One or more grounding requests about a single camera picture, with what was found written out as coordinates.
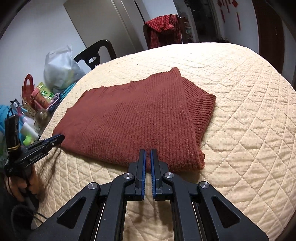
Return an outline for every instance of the red knit sweater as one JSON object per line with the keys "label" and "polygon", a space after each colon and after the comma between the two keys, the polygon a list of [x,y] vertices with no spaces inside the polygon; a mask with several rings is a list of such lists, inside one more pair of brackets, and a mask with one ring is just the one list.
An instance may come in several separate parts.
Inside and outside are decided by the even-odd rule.
{"label": "red knit sweater", "polygon": [[62,147],[68,151],[119,165],[137,161],[140,149],[156,148],[171,171],[202,169],[200,143],[215,99],[175,67],[137,82],[85,91],[53,135],[65,136]]}

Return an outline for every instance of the quilted bedspread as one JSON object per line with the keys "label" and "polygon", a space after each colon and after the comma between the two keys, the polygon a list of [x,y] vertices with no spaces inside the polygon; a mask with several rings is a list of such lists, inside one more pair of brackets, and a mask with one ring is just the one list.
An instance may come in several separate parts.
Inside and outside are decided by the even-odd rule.
{"label": "quilted bedspread", "polygon": [[[296,92],[252,50],[224,43],[170,45],[97,66],[62,101],[42,135],[85,90],[147,78],[178,67],[210,94],[216,107],[202,141],[205,168],[180,173],[206,180],[275,240],[296,210]],[[126,168],[54,148],[36,164],[44,189],[39,212],[51,216],[89,182],[104,184]],[[142,202],[128,202],[124,240],[173,240],[169,202],[152,198],[150,174]]]}

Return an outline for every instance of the finger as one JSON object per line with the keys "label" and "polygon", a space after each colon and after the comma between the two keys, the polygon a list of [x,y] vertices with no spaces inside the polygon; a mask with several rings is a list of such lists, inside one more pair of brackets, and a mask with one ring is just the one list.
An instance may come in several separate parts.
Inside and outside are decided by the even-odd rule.
{"label": "finger", "polygon": [[36,174],[36,169],[35,169],[35,166],[34,166],[34,165],[32,165],[31,167],[32,167],[32,168],[31,168],[31,170],[32,170],[32,174],[33,174],[33,173],[35,173],[35,174]]}
{"label": "finger", "polygon": [[20,177],[11,177],[10,180],[10,183],[14,186],[17,186],[18,188],[25,189],[27,187],[26,181]]}
{"label": "finger", "polygon": [[32,194],[38,194],[39,185],[38,184],[31,185],[31,186],[29,186],[29,190],[31,191]]}
{"label": "finger", "polygon": [[24,197],[22,196],[18,186],[16,186],[12,181],[11,181],[11,178],[9,178],[7,180],[7,183],[9,182],[9,185],[10,185],[10,188],[7,184],[7,190],[9,191],[10,194],[12,194],[13,196],[15,196],[15,198],[19,201],[19,202],[24,202],[25,199]]}
{"label": "finger", "polygon": [[33,193],[33,194],[37,194],[39,192],[39,180],[37,175],[34,175],[31,180],[30,180],[30,186],[29,186],[29,190]]}
{"label": "finger", "polygon": [[38,176],[36,174],[36,169],[35,169],[34,165],[32,165],[32,174],[30,176],[29,183],[30,183],[29,190],[31,191],[31,193],[38,194],[39,180],[38,180]]}
{"label": "finger", "polygon": [[34,184],[38,183],[38,176],[36,174],[36,170],[35,170],[34,166],[32,166],[32,173],[31,173],[31,176],[29,178],[29,183],[31,185],[34,185]]}

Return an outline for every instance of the bag handle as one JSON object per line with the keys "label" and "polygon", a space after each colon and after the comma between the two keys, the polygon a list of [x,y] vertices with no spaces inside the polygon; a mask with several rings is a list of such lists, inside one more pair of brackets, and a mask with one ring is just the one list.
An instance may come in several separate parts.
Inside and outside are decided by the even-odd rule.
{"label": "bag handle", "polygon": [[25,81],[24,81],[24,90],[26,91],[26,88],[27,88],[27,81],[29,80],[30,82],[30,86],[33,86],[33,77],[32,75],[28,74],[25,78]]}

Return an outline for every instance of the plastic bottle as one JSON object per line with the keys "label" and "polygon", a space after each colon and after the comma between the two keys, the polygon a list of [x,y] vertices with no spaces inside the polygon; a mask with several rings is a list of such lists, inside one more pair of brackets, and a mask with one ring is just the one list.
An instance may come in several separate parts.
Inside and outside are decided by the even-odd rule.
{"label": "plastic bottle", "polygon": [[39,138],[38,133],[28,123],[24,123],[24,125],[22,126],[20,132],[24,136],[30,136],[33,139],[33,141],[35,141],[35,140],[37,140]]}
{"label": "plastic bottle", "polygon": [[20,112],[18,112],[18,116],[23,124],[27,123],[30,127],[34,128],[35,121],[32,118],[27,117]]}

